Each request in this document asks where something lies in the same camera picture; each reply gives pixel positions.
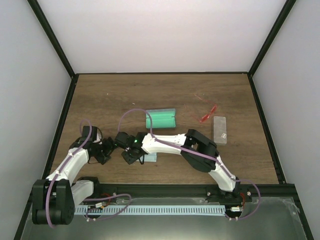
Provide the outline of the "light blue cloth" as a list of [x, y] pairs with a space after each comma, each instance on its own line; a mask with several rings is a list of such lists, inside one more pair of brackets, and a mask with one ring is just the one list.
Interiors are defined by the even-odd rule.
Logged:
[[156, 163], [157, 154], [156, 153], [145, 154], [142, 159], [144, 160], [144, 162], [147, 162], [147, 163]]

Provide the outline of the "green glasses case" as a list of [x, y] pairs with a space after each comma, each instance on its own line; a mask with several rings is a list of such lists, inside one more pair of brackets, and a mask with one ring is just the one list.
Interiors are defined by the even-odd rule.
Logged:
[[176, 127], [176, 109], [149, 109], [145, 115], [145, 126], [150, 129], [169, 129]]

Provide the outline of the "red sunglasses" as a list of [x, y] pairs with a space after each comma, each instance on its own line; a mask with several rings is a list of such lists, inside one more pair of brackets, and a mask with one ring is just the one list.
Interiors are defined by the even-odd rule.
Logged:
[[197, 123], [203, 124], [210, 119], [217, 110], [217, 104], [201, 94], [193, 94], [184, 104], [189, 117]]

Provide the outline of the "blue-grey glasses case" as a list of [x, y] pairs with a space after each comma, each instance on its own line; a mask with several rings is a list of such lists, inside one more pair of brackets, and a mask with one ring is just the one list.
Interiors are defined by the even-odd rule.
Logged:
[[217, 145], [227, 144], [227, 120], [224, 116], [213, 117], [213, 141]]

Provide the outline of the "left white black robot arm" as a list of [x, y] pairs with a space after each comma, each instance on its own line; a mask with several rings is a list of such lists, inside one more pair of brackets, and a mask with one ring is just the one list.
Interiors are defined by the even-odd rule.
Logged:
[[86, 198], [97, 202], [102, 189], [96, 177], [75, 180], [82, 167], [91, 158], [104, 165], [116, 148], [111, 137], [104, 138], [96, 126], [85, 125], [81, 136], [69, 147], [57, 169], [32, 186], [32, 222], [35, 225], [68, 225], [74, 218], [75, 208]]

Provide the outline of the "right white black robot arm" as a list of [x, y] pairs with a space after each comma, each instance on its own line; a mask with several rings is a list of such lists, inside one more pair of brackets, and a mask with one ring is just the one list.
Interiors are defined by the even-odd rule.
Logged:
[[115, 145], [123, 149], [121, 155], [129, 165], [150, 154], [182, 156], [195, 170], [214, 179], [225, 200], [232, 202], [240, 196], [239, 179], [223, 163], [217, 144], [195, 129], [177, 135], [118, 132]]

